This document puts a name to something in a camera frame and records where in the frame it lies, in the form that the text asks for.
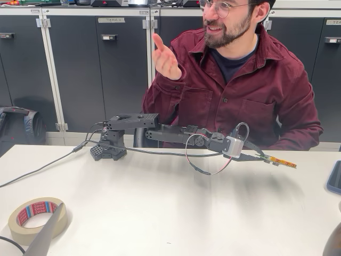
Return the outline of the maroon-shirted man's right hand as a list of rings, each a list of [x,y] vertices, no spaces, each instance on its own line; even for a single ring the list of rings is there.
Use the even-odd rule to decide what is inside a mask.
[[[170,80],[179,80],[182,76],[182,71],[178,66],[174,52],[164,45],[163,40],[158,34],[153,34],[153,40],[156,49],[152,53],[152,59],[156,71]]]

